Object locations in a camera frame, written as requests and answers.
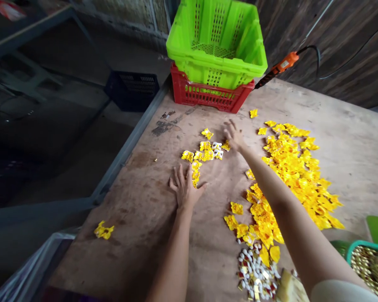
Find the white sleeve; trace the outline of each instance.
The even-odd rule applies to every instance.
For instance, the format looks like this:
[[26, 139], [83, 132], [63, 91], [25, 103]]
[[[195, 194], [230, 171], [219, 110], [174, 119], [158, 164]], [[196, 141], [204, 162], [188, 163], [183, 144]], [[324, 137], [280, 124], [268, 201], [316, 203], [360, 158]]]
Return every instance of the white sleeve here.
[[325, 280], [312, 289], [311, 302], [378, 302], [378, 297], [346, 281]]

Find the metal table frame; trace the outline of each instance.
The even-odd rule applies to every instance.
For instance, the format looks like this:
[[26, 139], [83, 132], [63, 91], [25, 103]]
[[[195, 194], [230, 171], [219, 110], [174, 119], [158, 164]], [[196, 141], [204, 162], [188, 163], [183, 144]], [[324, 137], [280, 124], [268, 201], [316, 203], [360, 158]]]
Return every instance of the metal table frame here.
[[[76, 21], [85, 37], [94, 47], [95, 51], [103, 59], [109, 69], [112, 70], [102, 52], [99, 51], [91, 39], [87, 29], [78, 19], [76, 12], [71, 5], [0, 41], [0, 58], [70, 18]], [[100, 205], [116, 176], [125, 165], [144, 129], [147, 127], [158, 106], [167, 94], [171, 84], [171, 75], [169, 75], [90, 197], [0, 208], [0, 228], [19, 224], [32, 219], [42, 218], [43, 216], [66, 216], [71, 213], [92, 209]]]
[[12, 224], [19, 224], [31, 219], [41, 218], [43, 216], [65, 216], [71, 213], [92, 209], [100, 205], [118, 173], [130, 157], [133, 148], [139, 141], [145, 128], [155, 114], [155, 111], [158, 109], [158, 106], [168, 93], [171, 85], [172, 78], [170, 74], [90, 197], [0, 208], [0, 228]]

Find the hand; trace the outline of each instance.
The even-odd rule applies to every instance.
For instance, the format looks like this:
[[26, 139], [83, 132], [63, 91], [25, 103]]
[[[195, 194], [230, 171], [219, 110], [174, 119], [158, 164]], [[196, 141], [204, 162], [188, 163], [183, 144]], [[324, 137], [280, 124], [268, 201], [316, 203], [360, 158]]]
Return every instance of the hand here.
[[246, 146], [244, 137], [242, 136], [242, 130], [237, 130], [233, 120], [225, 122], [224, 124], [226, 125], [224, 134], [226, 135], [230, 146], [234, 148], [234, 150], [241, 151], [241, 149]]
[[183, 209], [193, 210], [193, 207], [206, 190], [207, 183], [196, 189], [192, 182], [192, 164], [189, 163], [186, 179], [182, 171], [182, 165], [179, 168], [173, 168], [173, 177], [169, 178], [169, 187], [175, 192], [178, 201], [178, 211]]

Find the red plastic crate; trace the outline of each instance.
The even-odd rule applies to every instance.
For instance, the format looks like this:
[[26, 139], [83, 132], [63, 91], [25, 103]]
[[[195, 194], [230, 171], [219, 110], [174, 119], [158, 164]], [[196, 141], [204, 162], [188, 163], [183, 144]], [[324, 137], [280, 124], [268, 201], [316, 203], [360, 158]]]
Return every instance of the red plastic crate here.
[[237, 113], [248, 95], [255, 88], [255, 81], [241, 85], [235, 90], [198, 84], [189, 81], [186, 74], [179, 71], [175, 63], [171, 65], [173, 95], [175, 103], [183, 105], [206, 105], [220, 111]]

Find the teal basket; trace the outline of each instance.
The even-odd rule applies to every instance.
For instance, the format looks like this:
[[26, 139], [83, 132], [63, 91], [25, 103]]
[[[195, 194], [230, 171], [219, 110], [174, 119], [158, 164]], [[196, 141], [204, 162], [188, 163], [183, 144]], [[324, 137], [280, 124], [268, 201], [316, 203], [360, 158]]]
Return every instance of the teal basket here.
[[168, 56], [195, 83], [236, 89], [268, 67], [255, 5], [182, 0], [167, 40]]
[[352, 253], [353, 253], [354, 249], [359, 245], [370, 247], [373, 250], [378, 251], [378, 244], [368, 242], [368, 241], [364, 241], [364, 240], [357, 240], [357, 241], [354, 241], [354, 242], [334, 240], [334, 241], [331, 241], [331, 244], [344, 257], [344, 259], [346, 259], [346, 261], [349, 265], [351, 264]]

